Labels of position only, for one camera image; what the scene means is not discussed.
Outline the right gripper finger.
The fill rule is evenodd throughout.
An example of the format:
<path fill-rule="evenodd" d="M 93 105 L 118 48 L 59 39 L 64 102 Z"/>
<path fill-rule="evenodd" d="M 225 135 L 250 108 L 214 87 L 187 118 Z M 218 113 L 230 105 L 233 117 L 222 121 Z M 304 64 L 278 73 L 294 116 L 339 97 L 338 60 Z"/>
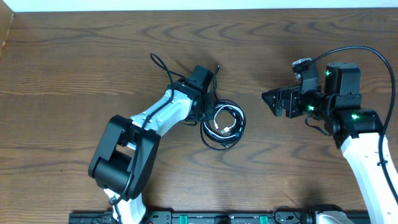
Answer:
<path fill-rule="evenodd" d="M 269 101 L 265 100 L 266 104 L 272 111 L 274 116 L 281 116 L 282 115 L 282 108 L 279 106 L 279 100 Z"/>
<path fill-rule="evenodd" d="M 279 94 L 283 90 L 283 88 L 276 88 L 273 90 L 269 90 L 267 92 L 262 93 L 262 99 L 264 101 L 277 101 L 279 99 Z"/>

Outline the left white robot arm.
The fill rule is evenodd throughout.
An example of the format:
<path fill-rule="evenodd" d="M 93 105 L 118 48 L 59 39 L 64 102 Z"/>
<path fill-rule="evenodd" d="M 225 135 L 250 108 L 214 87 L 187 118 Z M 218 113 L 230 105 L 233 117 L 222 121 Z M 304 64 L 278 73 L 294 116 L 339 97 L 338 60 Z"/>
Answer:
<path fill-rule="evenodd" d="M 164 96 L 145 111 L 107 123 L 88 174 L 109 197 L 113 223 L 140 223 L 146 214 L 142 201 L 162 136 L 180 121 L 213 119 L 215 100 L 210 86 L 216 73 L 197 65 L 188 78 L 172 82 Z"/>

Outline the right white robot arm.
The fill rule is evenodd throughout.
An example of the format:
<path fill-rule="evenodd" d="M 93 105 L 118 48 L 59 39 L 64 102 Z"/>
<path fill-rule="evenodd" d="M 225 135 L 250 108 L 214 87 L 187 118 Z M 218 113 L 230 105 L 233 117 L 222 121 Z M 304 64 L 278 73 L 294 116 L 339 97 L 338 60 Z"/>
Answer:
<path fill-rule="evenodd" d="M 390 173 L 397 185 L 397 171 L 387 145 L 379 142 L 382 123 L 374 110 L 361 107 L 361 72 L 355 63 L 334 62 L 326 66 L 325 85 L 318 84 L 316 66 L 308 58 L 293 64 L 299 83 L 262 94 L 275 116 L 305 115 L 324 121 L 322 134 L 332 136 L 348 161 L 359 185 L 371 223 L 397 223 L 397 202 L 384 178 Z"/>

